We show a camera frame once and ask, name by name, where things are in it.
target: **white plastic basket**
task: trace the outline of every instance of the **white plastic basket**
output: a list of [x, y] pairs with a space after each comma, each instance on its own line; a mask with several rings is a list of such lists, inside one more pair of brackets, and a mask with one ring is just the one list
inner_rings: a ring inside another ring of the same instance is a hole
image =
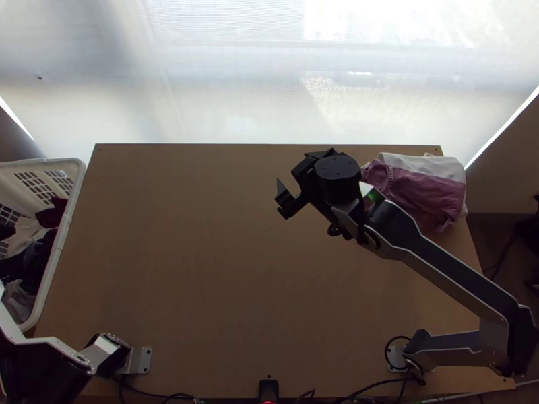
[[[79, 197], [85, 164], [77, 158], [32, 159], [0, 163], [0, 221], [14, 225], [22, 216], [34, 217], [39, 211], [53, 207], [51, 197], [68, 199], [53, 244], [32, 314], [19, 327], [32, 328], [38, 321], [49, 286], [63, 249], [75, 204]], [[0, 242], [0, 259], [5, 257], [8, 243]]]

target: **tabletop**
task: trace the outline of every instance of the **tabletop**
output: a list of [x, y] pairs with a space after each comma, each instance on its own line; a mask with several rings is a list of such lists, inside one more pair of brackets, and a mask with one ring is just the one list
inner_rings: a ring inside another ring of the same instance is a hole
[[[111, 332], [152, 347], [139, 389], [255, 397], [276, 378], [283, 397], [341, 397], [392, 378], [395, 335], [477, 329], [478, 319], [405, 264], [326, 234], [313, 207], [276, 211], [275, 179], [324, 145], [96, 145], [36, 328], [81, 349]], [[338, 146], [364, 164], [379, 152], [437, 146]], [[465, 221], [427, 234], [480, 270]], [[438, 368], [410, 394], [514, 388], [486, 368]], [[385, 385], [376, 395], [396, 395]], [[85, 395], [113, 396], [93, 380]]]

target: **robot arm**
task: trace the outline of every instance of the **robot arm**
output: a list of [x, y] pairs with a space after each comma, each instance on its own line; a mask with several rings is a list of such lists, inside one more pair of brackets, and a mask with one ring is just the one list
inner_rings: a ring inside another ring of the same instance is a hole
[[[0, 299], [3, 293], [0, 282]], [[95, 334], [81, 351], [54, 337], [26, 338], [0, 302], [0, 376], [8, 403], [72, 403], [93, 376], [148, 373], [151, 352], [112, 334]]]
[[301, 189], [296, 197], [277, 180], [278, 211], [285, 219], [311, 203], [331, 222], [330, 236], [353, 238], [381, 258], [404, 262], [479, 316], [475, 331], [417, 330], [404, 350], [391, 350], [398, 353], [398, 368], [406, 362], [421, 373], [437, 366], [486, 366], [502, 376], [526, 373], [539, 340], [530, 309], [424, 237], [410, 215], [360, 181], [353, 158], [333, 149], [307, 153], [292, 175]]

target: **folded clothes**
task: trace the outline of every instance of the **folded clothes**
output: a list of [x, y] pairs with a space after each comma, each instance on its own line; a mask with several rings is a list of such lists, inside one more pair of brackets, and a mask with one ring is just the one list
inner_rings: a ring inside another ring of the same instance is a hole
[[380, 153], [363, 166], [362, 180], [397, 203], [420, 227], [441, 232], [467, 214], [466, 175], [456, 158]]

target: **clothing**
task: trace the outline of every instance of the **clothing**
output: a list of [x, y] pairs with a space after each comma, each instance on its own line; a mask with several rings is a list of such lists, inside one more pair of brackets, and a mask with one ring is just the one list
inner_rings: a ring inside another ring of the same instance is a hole
[[0, 260], [0, 278], [4, 283], [20, 279], [20, 287], [25, 292], [37, 294], [56, 233], [56, 229], [49, 230], [44, 238], [33, 243], [23, 252]]
[[15, 228], [0, 224], [0, 241], [5, 240], [15, 234]]
[[380, 153], [362, 180], [409, 213], [420, 227], [443, 231], [467, 214], [466, 176], [456, 158]]
[[43, 238], [47, 232], [48, 230], [41, 227], [36, 219], [20, 217], [15, 224], [15, 234], [5, 241], [9, 245], [6, 257], [24, 251], [30, 244]]
[[22, 324], [28, 320], [36, 302], [36, 296], [25, 292], [20, 287], [21, 283], [21, 279], [7, 283], [2, 297], [2, 303], [4, 303], [7, 311], [9, 311], [17, 324]]
[[67, 199], [64, 198], [53, 197], [51, 198], [51, 202], [53, 203], [54, 207], [36, 213], [36, 219], [38, 220], [39, 224], [46, 229], [60, 226], [63, 212], [67, 206]]

